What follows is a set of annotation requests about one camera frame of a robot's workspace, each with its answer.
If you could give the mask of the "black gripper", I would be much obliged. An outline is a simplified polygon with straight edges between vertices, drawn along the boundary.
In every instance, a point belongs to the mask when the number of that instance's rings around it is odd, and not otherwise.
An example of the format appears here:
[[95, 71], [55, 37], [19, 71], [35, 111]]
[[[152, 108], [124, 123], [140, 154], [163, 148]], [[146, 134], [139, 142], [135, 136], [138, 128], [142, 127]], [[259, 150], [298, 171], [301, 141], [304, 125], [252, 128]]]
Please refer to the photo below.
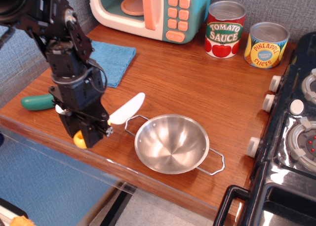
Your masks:
[[105, 87], [102, 70], [97, 67], [85, 68], [79, 76], [58, 77], [51, 75], [56, 84], [49, 89], [54, 104], [70, 114], [59, 114], [68, 135], [73, 138], [80, 130], [87, 148], [109, 137], [113, 128], [108, 124], [109, 115], [101, 104]]

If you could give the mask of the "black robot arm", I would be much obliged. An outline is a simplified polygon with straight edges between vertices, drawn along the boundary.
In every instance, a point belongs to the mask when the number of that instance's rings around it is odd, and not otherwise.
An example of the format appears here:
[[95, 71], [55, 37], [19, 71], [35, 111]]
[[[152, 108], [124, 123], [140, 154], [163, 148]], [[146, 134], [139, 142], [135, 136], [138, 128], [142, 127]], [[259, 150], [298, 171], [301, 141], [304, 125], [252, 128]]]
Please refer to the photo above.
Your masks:
[[7, 27], [1, 42], [15, 30], [23, 30], [50, 64], [54, 82], [49, 88], [50, 103], [67, 133], [81, 134], [87, 148], [109, 136], [113, 129], [101, 103], [106, 73], [90, 57], [92, 41], [68, 1], [0, 0], [0, 24]]

